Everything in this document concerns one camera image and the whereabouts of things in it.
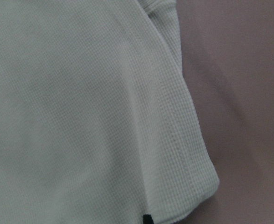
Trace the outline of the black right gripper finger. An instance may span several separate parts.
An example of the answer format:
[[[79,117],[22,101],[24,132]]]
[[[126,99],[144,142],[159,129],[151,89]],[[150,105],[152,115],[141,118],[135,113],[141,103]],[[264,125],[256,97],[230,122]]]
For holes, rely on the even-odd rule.
[[[144,214],[143,215],[143,224],[152,224],[151,214]]]

